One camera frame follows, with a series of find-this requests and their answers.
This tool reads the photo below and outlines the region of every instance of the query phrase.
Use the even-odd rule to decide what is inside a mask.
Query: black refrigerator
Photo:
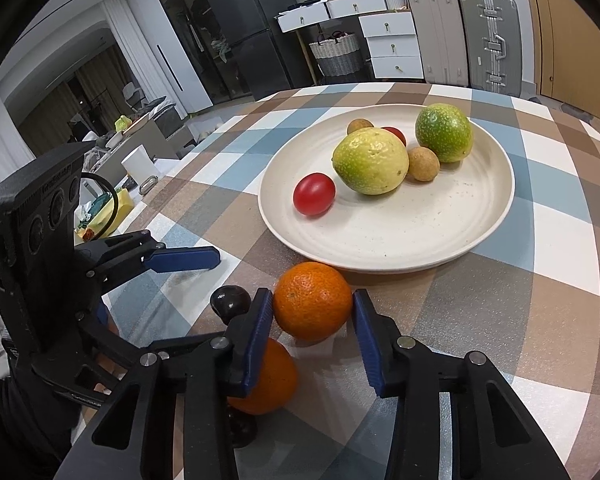
[[[275,20],[296,0],[208,0],[253,97],[311,86],[295,34],[283,34]]]

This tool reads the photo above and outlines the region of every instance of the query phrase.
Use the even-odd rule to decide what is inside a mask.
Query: red tomato
[[[294,206],[303,215],[314,216],[327,211],[336,197],[336,185],[323,173],[312,173],[294,189]]]
[[[398,137],[398,139],[400,139],[405,146],[407,145],[407,139],[404,138],[404,135],[398,128],[394,128],[393,126],[383,126],[382,129],[391,132]]]

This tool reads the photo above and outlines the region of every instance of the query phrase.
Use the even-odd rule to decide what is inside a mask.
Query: tablecloth
[[[126,219],[168,246],[211,244],[219,267],[145,273],[105,297],[137,345],[222,330],[210,293],[235,283],[273,288],[302,258],[266,229],[262,171],[304,128],[375,104],[451,103],[484,127],[512,162],[505,221],[465,256],[399,276],[346,273],[368,288],[403,334],[463,356],[479,349],[507,378],[574,480],[600,466],[600,133],[560,111],[500,94],[428,84],[361,83],[283,91],[251,104],[184,158]],[[255,442],[236,452],[241,479],[382,479],[395,401],[368,386],[350,324],[314,346],[276,326],[296,358],[298,392],[259,417]],[[449,478],[448,397],[441,396],[441,477]]]

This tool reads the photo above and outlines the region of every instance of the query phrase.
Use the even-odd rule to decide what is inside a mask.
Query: orange
[[[275,339],[269,338],[262,358],[258,382],[244,399],[227,397],[229,405],[251,415],[263,415],[282,408],[298,386],[294,360]]]
[[[336,333],[351,314],[352,304],[342,274],[317,262],[291,267],[273,293],[273,313],[280,328],[310,342]]]

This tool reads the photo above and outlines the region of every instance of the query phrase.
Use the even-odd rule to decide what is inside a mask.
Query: suitcase handle
[[[498,40],[500,42],[500,44],[502,45],[502,53],[501,54],[496,54],[496,59],[504,59],[507,57],[507,42],[504,40],[504,38],[498,34],[495,35],[496,40]]]

